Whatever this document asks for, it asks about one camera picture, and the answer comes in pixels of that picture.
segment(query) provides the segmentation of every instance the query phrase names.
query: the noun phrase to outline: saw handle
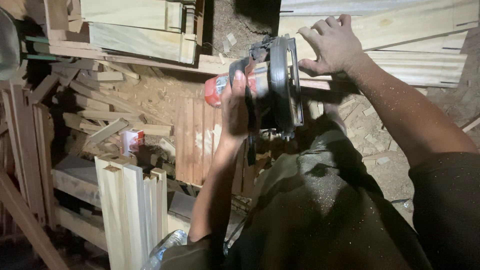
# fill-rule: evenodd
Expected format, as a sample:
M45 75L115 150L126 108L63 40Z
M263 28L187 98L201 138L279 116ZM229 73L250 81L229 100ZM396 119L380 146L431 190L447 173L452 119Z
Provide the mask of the saw handle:
M250 91L250 86L248 84L248 77L247 75L253 71L255 68L255 63L252 57L243 57L232 64L228 68L228 74L230 79L230 87L233 87L233 80L235 78L235 72L240 70L245 75L245 79L247 80L246 87L245 87L245 104L247 104L247 111L248 111L248 153L247 153L247 161L248 166L255 165L256 162L256 126L257 126L257 118L255 115L255 101L252 99L252 93Z

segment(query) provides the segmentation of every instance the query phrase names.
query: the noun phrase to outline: dark shirt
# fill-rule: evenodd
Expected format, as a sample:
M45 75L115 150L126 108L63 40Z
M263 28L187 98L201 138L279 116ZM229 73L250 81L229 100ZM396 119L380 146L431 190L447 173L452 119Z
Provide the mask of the dark shirt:
M480 155L410 169L416 232L366 172L313 159L277 160L296 171L274 176L226 258L207 236L167 250L162 269L480 269Z

